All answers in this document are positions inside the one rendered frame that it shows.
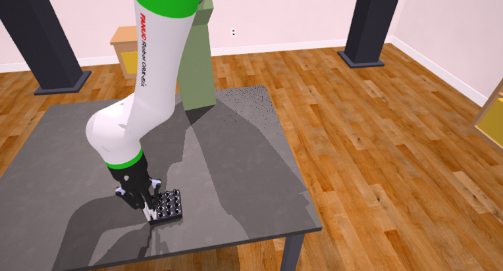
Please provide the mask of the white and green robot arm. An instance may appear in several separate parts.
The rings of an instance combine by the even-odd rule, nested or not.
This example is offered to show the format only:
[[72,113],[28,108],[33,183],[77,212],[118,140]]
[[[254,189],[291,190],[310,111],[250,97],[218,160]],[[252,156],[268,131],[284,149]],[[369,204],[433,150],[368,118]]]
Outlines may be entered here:
[[182,52],[202,1],[134,0],[138,37],[135,91],[96,112],[86,126],[89,143],[118,182],[131,182],[146,172],[140,138],[174,112]]

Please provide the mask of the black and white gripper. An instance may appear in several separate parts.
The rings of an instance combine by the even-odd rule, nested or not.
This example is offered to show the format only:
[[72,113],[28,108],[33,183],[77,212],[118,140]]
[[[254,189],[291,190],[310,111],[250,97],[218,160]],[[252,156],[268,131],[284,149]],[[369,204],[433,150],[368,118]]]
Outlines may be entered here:
[[[117,187],[115,195],[121,197],[133,209],[141,209],[148,221],[151,220],[150,214],[155,220],[157,214],[155,205],[158,205],[158,194],[159,188],[161,187],[161,179],[158,178],[157,180],[152,180],[152,177],[149,176],[146,170],[146,172],[138,179],[131,182],[120,182],[120,184],[123,187]],[[151,186],[151,184],[154,188],[154,199],[152,199],[149,192],[149,187]],[[130,194],[130,192],[133,196]],[[144,196],[145,199],[142,196]]]

